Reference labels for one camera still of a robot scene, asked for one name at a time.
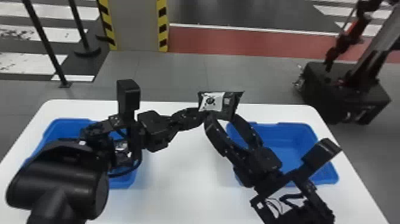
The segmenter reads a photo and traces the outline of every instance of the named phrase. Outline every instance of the stanchion base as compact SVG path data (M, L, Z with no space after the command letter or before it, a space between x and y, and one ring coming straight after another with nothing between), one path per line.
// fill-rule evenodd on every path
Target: stanchion base
M90 43L89 48L85 48L82 44L79 44L75 48L74 53L78 57L94 57L101 53L101 48L96 43Z
M66 85L64 85L63 83L61 83L58 87L59 87L59 88L69 88L69 87L71 87L71 85L72 85L72 82L67 82Z

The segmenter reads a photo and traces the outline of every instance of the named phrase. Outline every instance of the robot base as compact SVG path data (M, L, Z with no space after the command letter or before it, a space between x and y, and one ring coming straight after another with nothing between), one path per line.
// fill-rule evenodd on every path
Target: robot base
M336 63L331 72L323 63L308 63L295 83L303 100L313 106L328 124L369 124L389 103L390 97L377 82L368 92L341 85L353 64Z

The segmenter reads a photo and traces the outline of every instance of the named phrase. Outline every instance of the white pedestrian crossing stripe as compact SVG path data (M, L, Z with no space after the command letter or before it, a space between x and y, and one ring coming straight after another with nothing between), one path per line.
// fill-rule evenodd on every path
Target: white pedestrian crossing stripe
M356 4L358 0L307 0L307 1L314 1L314 2L338 2L338 3L352 3ZM382 2L382 5L389 5L387 2Z
M73 74L66 74L65 79L71 82L91 82L93 81L95 76L76 76ZM53 75L51 78L52 81L60 81L60 77L58 75Z
M325 15L338 15L338 16L348 16L351 12L351 8L348 7L334 7L334 6L325 6L325 5L314 5L316 9L321 11L321 13ZM391 10L376 10L372 17L373 18L382 18L387 19L391 14Z
M51 42L77 43L80 35L77 29L43 27L47 38ZM0 24L0 38L9 38L19 41L40 41L40 37L33 26L11 26Z
M80 35L77 29L57 26L59 24L58 20L74 21L68 2L63 0L57 2L56 5L33 4L33 7L39 19L47 19L46 25L49 27L43 27L43 29L51 43L58 43L54 51L59 64L62 64L68 55L57 54L57 49L69 49L71 44L80 41ZM99 17L97 7L78 6L77 9L82 20L92 21L94 23L94 21ZM29 15L24 5L19 2L0 0L0 16L8 17L8 20L5 22L6 24L2 24L2 21L0 20L0 43L5 41L4 43L12 43L11 46L15 46L11 49L10 47L7 47L4 50L3 48L3 51L7 52L1 52L2 49L0 48L0 75L5 74L3 77L6 79L10 76L13 76L14 79L19 79L18 76L23 77L23 79L27 79L27 77L31 76L32 80L37 80L35 77L41 77L40 79L43 80L56 80L57 77L54 77L55 69L47 54L42 54L42 52L40 52L40 54L20 53L21 48L18 47L18 42L22 43L22 41L31 41L33 43L41 41L35 27L27 26L26 24L23 26L18 25L18 22L11 23L12 25L9 24L9 21L12 21L12 18L15 18L16 21L21 21L21 18L29 20ZM66 75L66 77L67 80L71 79L71 81L91 82L94 80L95 76L79 77L79 75Z
M336 24L340 27L344 25L343 22L336 22ZM348 30L350 28L351 24L348 23L347 26L345 27L345 30ZM369 24L364 32L362 33L363 36L376 36L376 34L379 32L380 28L382 28L382 25L375 25L375 24Z
M329 15L332 16L333 19L338 19L341 18L339 21L335 21L336 25L339 27L343 27L345 19L347 16L352 11L352 8L349 7L340 7L340 6L330 6L330 5L324 5L327 2L335 2L340 4L356 4L358 0L307 0L313 2L314 8L319 10L321 13L324 15ZM382 5L388 6L389 4L386 2L382 2ZM375 12L372 13L372 18L373 19L381 19L385 20L389 18L390 14L392 13L392 10L376 10ZM348 23L345 27L345 30L348 30L349 27L351 26L351 23ZM381 24L374 24L374 20L365 28L365 31L362 33L363 36L376 36L376 34L379 32L380 28L382 27Z
M67 55L56 55L56 58L61 64ZM50 58L46 54L0 52L0 62L0 73L53 75L55 72Z
M73 20L71 8L63 5L33 4L36 14L40 18L57 18ZM82 20L96 20L99 10L96 7L77 7ZM14 17L28 17L24 4L18 2L0 2L0 15Z

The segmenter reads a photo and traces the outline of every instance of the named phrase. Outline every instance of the black cylindrical motor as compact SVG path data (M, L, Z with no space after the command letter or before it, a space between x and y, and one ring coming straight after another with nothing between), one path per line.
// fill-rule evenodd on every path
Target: black cylindrical motor
M62 160L51 160L51 154ZM95 219L105 207L109 190L107 171L88 166L96 160L95 154L78 148L42 151L11 181L7 203L31 210L28 224L81 224Z

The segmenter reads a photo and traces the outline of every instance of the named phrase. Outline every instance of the hazard stripe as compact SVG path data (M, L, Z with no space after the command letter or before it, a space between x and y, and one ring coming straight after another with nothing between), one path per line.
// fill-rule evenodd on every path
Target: hazard stripe
M110 9L108 8L108 0L98 0L99 11L103 23L104 33L110 46L110 50L115 51L118 49L117 42L115 41L115 33L113 22L111 19Z
M158 50L161 52L168 51L168 31L169 22L167 15L167 1L157 0L157 23L158 23Z

